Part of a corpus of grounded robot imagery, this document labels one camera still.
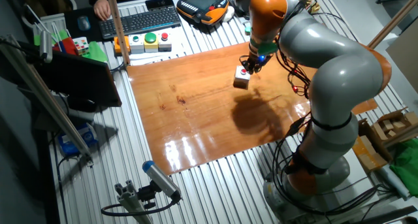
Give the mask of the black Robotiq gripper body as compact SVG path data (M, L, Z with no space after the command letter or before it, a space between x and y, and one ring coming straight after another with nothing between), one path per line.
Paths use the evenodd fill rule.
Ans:
M252 68L254 67L258 67L259 71L270 61L272 55L253 55L250 54L246 57L246 59L244 60L244 63L248 63L249 67L252 71Z

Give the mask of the bare human hand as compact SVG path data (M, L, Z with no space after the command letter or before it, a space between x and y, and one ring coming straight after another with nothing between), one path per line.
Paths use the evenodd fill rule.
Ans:
M107 0L97 0L93 6L94 13L98 19L105 21L111 16L110 5Z

